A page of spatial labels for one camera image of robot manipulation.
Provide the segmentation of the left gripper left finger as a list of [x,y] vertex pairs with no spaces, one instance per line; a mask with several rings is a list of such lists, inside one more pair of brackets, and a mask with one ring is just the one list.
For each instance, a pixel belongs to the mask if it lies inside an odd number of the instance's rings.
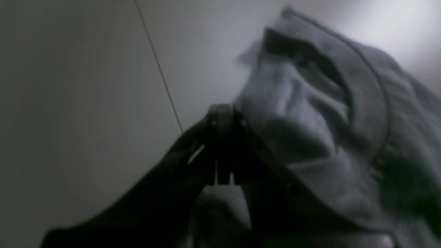
[[176,248],[194,201],[214,182],[214,156],[196,153],[216,127],[217,105],[176,140],[164,158],[104,212],[46,234],[42,248]]

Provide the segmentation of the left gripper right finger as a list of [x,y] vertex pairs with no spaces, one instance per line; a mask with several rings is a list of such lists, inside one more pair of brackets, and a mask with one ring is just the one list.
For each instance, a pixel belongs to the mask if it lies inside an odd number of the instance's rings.
[[233,107],[234,175],[248,204],[252,230],[244,248],[395,248],[394,236],[363,228],[321,201],[278,162]]

